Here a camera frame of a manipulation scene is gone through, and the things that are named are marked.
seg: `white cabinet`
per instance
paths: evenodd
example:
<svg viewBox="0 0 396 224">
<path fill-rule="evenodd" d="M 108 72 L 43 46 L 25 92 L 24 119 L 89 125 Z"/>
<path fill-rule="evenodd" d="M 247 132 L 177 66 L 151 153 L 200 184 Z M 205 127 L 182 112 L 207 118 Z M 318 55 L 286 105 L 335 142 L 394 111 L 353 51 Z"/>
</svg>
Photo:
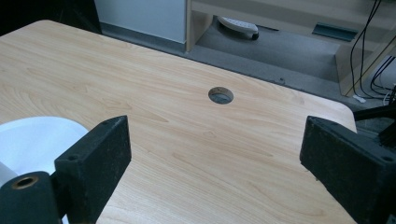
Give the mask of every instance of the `white cabinet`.
<svg viewBox="0 0 396 224">
<path fill-rule="evenodd" d="M 99 21 L 184 44 L 185 0 L 95 0 Z"/>
</svg>

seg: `black cable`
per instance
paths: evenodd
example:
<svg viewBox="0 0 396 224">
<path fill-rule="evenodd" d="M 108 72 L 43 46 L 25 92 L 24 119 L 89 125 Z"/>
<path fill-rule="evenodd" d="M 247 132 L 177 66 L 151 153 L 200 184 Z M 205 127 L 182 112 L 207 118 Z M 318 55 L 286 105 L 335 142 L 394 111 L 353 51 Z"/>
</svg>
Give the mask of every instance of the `black cable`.
<svg viewBox="0 0 396 224">
<path fill-rule="evenodd" d="M 389 57 L 381 64 L 381 66 L 378 68 L 378 70 L 376 70 L 376 72 L 375 72 L 375 74 L 374 74 L 374 76 L 373 76 L 373 78 L 372 78 L 372 81 L 371 81 L 371 83 L 370 83 L 370 89 L 371 89 L 372 91 L 374 91 L 375 93 L 378 93 L 378 94 L 380 94 L 380 95 L 386 95 L 386 94 L 383 93 L 383 92 L 376 91 L 376 90 L 373 88 L 373 86 L 376 86 L 376 87 L 381 88 L 382 90 L 386 90 L 386 91 L 391 91 L 391 90 L 392 90 L 392 89 L 390 89 L 390 88 L 385 88 L 384 86 L 378 86 L 377 84 L 375 84 L 375 81 L 376 81 L 377 78 L 381 77 L 382 73 L 388 68 L 388 66 L 394 61 L 394 59 L 395 59 L 395 57 L 389 56 Z"/>
<path fill-rule="evenodd" d="M 363 35 L 363 40 L 362 40 L 362 55 L 361 55 L 361 71 L 360 71 L 361 77 L 362 77 L 363 62 L 364 62 L 365 36 L 366 36 L 367 27 L 369 26 L 369 24 L 370 24 L 372 18 L 374 17 L 376 11 L 378 10 L 379 5 L 381 4 L 381 2 L 382 2 L 382 0 L 375 0 L 375 2 L 374 2 L 374 4 L 373 4 L 373 7 L 372 7 L 372 10 L 371 10 L 371 12 L 370 12 L 370 16 L 369 16 L 369 18 L 367 19 L 367 22 L 366 22 L 366 24 L 365 24 L 365 26 L 364 26 L 364 28 L 363 28 L 363 31 L 362 31 L 361 34 L 359 35 L 358 39 L 355 41 L 355 43 L 354 43 L 354 45 L 353 45 L 353 47 L 352 47 L 352 50 L 350 51 L 349 63 L 350 63 L 350 69 L 351 69 L 351 75 L 352 75 L 352 88 L 353 88 L 353 92 L 355 93 L 355 95 L 358 95 L 358 94 L 356 93 L 356 89 L 355 89 L 355 74 L 354 74 L 354 71 L 353 71 L 353 62 L 352 62 L 352 59 L 353 59 L 353 51 L 354 51 L 354 49 L 356 48 L 356 45 L 358 44 L 359 40 L 361 39 L 361 36 Z M 361 86 L 361 90 L 363 91 L 364 94 L 366 94 L 367 96 L 369 96 L 370 99 L 371 99 L 371 98 L 379 99 L 378 97 L 373 97 L 373 96 L 367 94 L 367 93 L 364 91 L 364 89 L 362 88 L 362 86 Z"/>
</svg>

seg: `table surface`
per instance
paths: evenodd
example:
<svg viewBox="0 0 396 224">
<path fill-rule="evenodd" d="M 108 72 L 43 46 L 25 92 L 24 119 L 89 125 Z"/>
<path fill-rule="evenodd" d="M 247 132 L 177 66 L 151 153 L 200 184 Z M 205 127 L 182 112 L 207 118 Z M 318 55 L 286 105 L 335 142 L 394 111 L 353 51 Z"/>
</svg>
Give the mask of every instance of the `table surface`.
<svg viewBox="0 0 396 224">
<path fill-rule="evenodd" d="M 356 130 L 336 102 L 40 21 L 0 37 L 0 111 L 128 115 L 132 161 L 98 223 L 353 223 L 299 160 L 308 115 Z"/>
</svg>

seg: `white object on floor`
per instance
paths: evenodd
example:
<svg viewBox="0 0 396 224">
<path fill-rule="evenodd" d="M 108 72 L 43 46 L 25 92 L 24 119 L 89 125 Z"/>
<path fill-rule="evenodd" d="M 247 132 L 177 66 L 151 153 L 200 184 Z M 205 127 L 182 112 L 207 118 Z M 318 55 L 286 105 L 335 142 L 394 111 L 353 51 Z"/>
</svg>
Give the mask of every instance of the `white object on floor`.
<svg viewBox="0 0 396 224">
<path fill-rule="evenodd" d="M 359 97 L 358 95 L 353 95 L 353 98 L 355 98 L 357 101 L 361 102 L 362 104 L 366 103 L 366 100 L 363 98 Z"/>
<path fill-rule="evenodd" d="M 252 37 L 253 40 L 259 38 L 259 28 L 257 28 L 257 26 L 253 23 L 249 23 L 245 21 L 237 21 L 225 17 L 218 17 L 218 19 L 221 24 L 223 24 L 225 27 L 229 29 L 242 33 L 253 34 Z"/>
</svg>

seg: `floor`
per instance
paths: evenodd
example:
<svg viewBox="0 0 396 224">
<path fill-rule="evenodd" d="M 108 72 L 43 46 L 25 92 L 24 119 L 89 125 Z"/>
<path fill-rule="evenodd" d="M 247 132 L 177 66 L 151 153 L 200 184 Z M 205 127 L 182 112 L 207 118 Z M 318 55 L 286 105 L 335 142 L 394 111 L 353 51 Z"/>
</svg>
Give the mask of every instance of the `floor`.
<svg viewBox="0 0 396 224">
<path fill-rule="evenodd" d="M 101 26 L 104 35 L 315 94 L 345 104 L 352 111 L 383 104 L 379 99 L 367 99 L 362 104 L 341 95 L 334 57 L 339 45 L 333 42 L 265 27 L 259 27 L 260 37 L 252 41 L 251 35 L 221 28 L 215 18 L 192 51 L 185 52 L 183 44 L 105 23 Z M 368 83 L 363 83 L 363 88 L 374 94 Z M 387 125 L 388 119 L 357 122 L 363 132 L 376 132 Z"/>
</svg>

